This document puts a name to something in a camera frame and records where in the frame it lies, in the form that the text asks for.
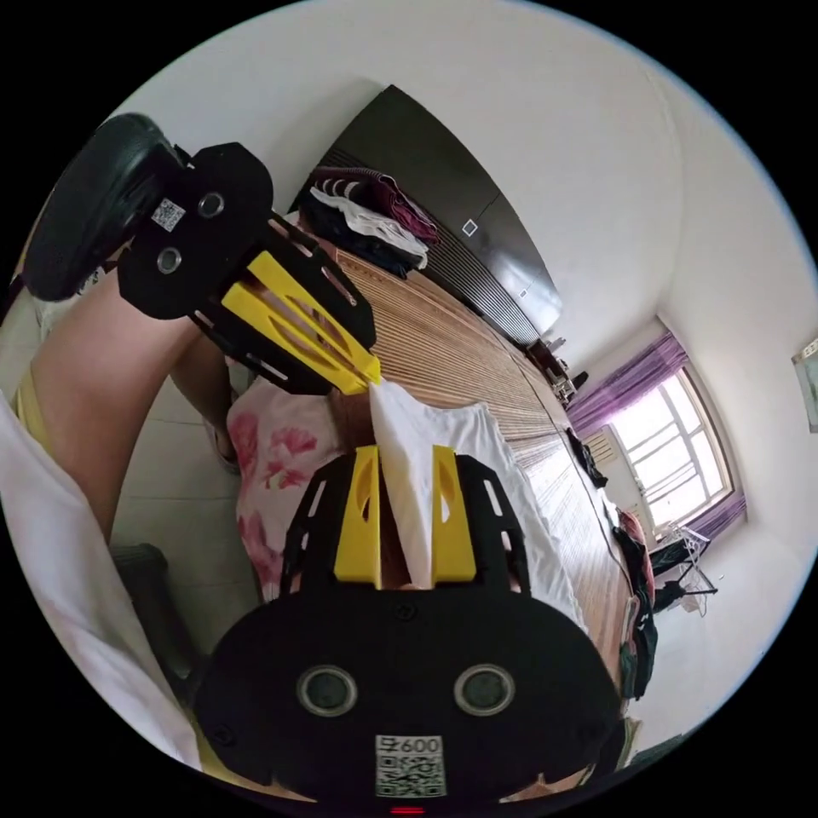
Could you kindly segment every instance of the folded clothes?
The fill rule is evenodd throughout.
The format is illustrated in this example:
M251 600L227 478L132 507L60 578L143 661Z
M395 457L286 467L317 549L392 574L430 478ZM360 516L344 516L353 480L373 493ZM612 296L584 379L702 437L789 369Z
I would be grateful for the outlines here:
M369 208L357 204L352 199L346 199L343 196L328 196L317 187L312 187L309 192L322 204L340 210L347 221L347 227L353 233L381 239L381 241L391 245L396 250L408 253L412 258L418 260L415 269L422 270L426 267L428 263L426 254L429 248L396 222L395 219L390 219L376 213L374 210L369 210Z
M413 236L428 245L440 241L437 226L431 217L400 190L392 176L369 168L321 166L313 170L309 181L312 186L329 196L343 196L395 219Z
M365 262L380 267L401 279L405 279L415 267L415 257L386 244L374 236L362 236L347 226L340 210L322 204L309 194L298 200L298 209L306 219L310 232L321 239L332 242L336 247L354 253Z

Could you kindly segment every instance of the robotic arm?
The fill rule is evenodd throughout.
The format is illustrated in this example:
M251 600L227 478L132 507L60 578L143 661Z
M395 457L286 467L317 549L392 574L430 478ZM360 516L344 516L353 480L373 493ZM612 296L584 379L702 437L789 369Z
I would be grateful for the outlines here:
M189 315L287 391L364 392L380 379L372 308L272 204L267 169L239 144L191 157L125 114L60 178L21 276L37 297L67 298L131 239L120 290L143 313ZM619 696L588 636L531 597L497 476L435 449L434 589L405 592L380 587L378 468L368 446L315 474L287 533L280 598L210 657L193 709L216 754L357 815L498 804L539 774L593 763Z

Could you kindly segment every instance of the purple curtain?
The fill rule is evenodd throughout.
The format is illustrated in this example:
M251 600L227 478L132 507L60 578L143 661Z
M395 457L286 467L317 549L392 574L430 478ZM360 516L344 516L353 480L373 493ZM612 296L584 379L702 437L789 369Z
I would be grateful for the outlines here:
M743 492L729 494L721 503L699 514L685 525L687 528L701 534L702 537L715 539L730 523L747 511L747 501Z
M598 431L617 412L635 404L687 362L688 354L668 330L587 395L577 396L567 410L574 432L582 439Z

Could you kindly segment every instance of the picture frame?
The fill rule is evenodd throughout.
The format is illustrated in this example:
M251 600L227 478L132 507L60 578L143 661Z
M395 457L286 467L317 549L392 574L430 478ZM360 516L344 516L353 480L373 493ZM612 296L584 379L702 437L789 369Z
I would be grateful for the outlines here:
M818 338L792 357L807 410L809 431L818 435Z

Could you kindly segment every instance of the circular sensor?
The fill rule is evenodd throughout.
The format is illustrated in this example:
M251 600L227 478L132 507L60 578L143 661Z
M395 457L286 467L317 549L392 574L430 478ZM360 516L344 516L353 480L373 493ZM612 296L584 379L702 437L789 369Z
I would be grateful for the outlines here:
M213 191L206 193L199 201L199 215L203 219L212 219L224 210L224 197Z
M514 698L514 679L496 665L474 665L454 683L454 700L470 716L496 716Z
M181 253L175 247L165 247L156 259L156 266L159 272L164 275L175 273L180 264Z
M319 665L303 673L297 685L298 701L315 716L342 716L358 699L355 680L340 667Z

